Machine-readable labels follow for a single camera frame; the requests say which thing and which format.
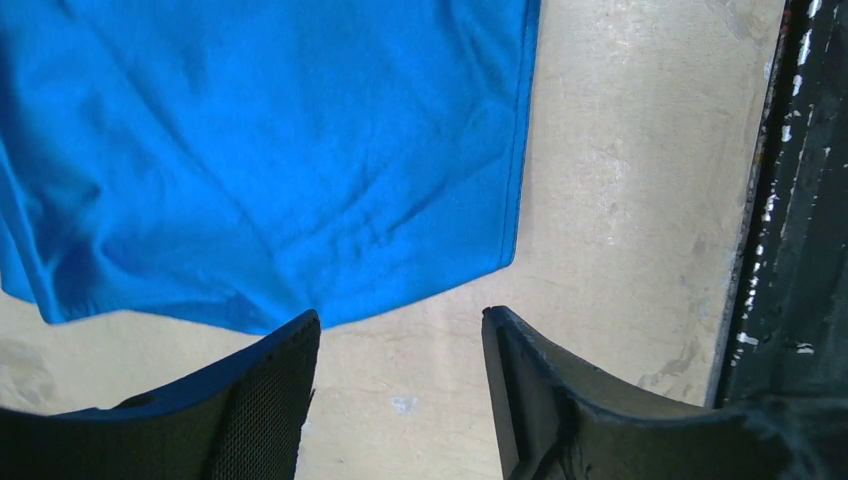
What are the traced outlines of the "blue cloth napkin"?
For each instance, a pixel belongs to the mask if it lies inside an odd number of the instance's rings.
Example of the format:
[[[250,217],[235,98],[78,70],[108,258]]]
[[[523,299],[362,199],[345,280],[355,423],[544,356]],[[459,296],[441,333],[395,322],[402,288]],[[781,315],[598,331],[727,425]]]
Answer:
[[[513,261],[536,1],[5,1],[1,286],[268,333]]]

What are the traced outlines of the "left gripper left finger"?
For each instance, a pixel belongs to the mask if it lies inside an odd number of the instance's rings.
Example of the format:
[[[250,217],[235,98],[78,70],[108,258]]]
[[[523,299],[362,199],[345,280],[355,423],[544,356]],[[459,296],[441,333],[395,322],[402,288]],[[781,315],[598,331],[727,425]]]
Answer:
[[[308,310],[256,343],[110,409],[1,412],[5,479],[291,479],[321,324]]]

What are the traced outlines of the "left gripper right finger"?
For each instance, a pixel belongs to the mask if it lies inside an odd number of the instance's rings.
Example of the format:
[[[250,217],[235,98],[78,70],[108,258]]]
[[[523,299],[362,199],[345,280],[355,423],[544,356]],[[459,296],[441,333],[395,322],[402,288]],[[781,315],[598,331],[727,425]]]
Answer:
[[[507,479],[843,479],[847,401],[764,395],[710,409],[623,381],[505,306],[485,366]]]

